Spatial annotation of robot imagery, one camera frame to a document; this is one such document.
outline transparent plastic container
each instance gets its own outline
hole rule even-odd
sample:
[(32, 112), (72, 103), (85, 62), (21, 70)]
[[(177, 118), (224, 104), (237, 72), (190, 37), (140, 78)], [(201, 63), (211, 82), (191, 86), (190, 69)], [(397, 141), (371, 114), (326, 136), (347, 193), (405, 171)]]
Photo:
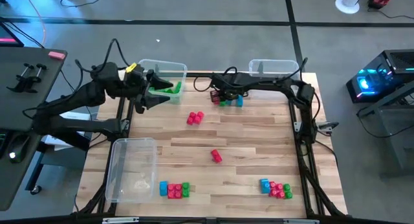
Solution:
[[(271, 77), (275, 74), (291, 74), (298, 69), (298, 63), (292, 60), (251, 60), (248, 64), (248, 71), (252, 76)], [(299, 73), (292, 76), (292, 79), (299, 80)]]
[(178, 82), (181, 82), (180, 90), (177, 94), (165, 93), (160, 91), (150, 91), (155, 95), (165, 95), (169, 97), (170, 104), (180, 104), (181, 96), (184, 91), (184, 86), (187, 77), (187, 66), (183, 63), (164, 62), (158, 60), (143, 59), (139, 61), (139, 64), (148, 71), (153, 69), (155, 73), (162, 79), (168, 80), (176, 86)]
[(157, 143), (152, 138), (114, 142), (105, 191), (115, 203), (145, 203), (153, 197), (157, 176)]

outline black desk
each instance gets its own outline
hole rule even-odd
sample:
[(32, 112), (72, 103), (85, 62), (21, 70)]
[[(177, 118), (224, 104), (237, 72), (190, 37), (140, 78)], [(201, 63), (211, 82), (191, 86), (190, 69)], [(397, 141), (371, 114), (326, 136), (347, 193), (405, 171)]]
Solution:
[[(46, 101), (59, 75), (63, 60), (49, 58), (50, 51), (52, 50), (29, 47), (0, 47), (0, 129), (17, 131), (16, 133), (24, 131), (31, 136), (26, 157), (20, 163), (12, 164), (6, 153), (0, 158), (0, 210), (7, 210), (11, 205), (42, 137), (31, 132), (32, 120), (25, 117), (22, 110)], [(53, 51), (67, 55), (63, 50)], [(47, 70), (41, 72), (41, 83), (34, 85), (38, 93), (14, 93), (6, 88), (17, 84), (15, 77), (25, 69), (24, 63), (34, 66), (42, 63), (47, 66)], [(37, 71), (38, 68), (35, 68), (30, 75), (35, 76)]]

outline computer mouse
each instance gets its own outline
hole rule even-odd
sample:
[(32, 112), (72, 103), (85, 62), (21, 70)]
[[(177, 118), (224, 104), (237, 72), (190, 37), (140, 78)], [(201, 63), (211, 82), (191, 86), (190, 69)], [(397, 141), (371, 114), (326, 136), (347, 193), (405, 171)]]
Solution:
[(8, 157), (10, 162), (19, 163), (26, 157), (30, 136), (27, 134), (19, 134), (12, 138), (8, 144)]

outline computer tower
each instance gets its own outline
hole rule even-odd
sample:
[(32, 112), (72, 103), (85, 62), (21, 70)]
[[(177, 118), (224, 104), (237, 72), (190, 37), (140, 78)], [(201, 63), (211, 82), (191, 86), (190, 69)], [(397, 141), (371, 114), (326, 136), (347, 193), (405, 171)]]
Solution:
[(376, 102), (414, 80), (414, 49), (385, 50), (347, 83), (353, 103)]

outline green toy block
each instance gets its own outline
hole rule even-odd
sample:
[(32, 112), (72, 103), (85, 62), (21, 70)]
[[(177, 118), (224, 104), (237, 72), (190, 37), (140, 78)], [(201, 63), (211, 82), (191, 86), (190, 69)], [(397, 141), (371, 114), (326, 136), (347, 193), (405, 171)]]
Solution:
[(178, 94), (178, 92), (180, 92), (180, 89), (181, 89), (181, 82), (178, 82), (177, 85), (175, 86), (174, 94)]
[(283, 190), (284, 190), (285, 192), (290, 192), (290, 184), (284, 184), (284, 185), (283, 185)]
[(183, 197), (190, 197), (190, 183), (183, 183), (182, 184), (182, 196)]
[(292, 192), (285, 192), (285, 199), (292, 199), (292, 198), (293, 198)]

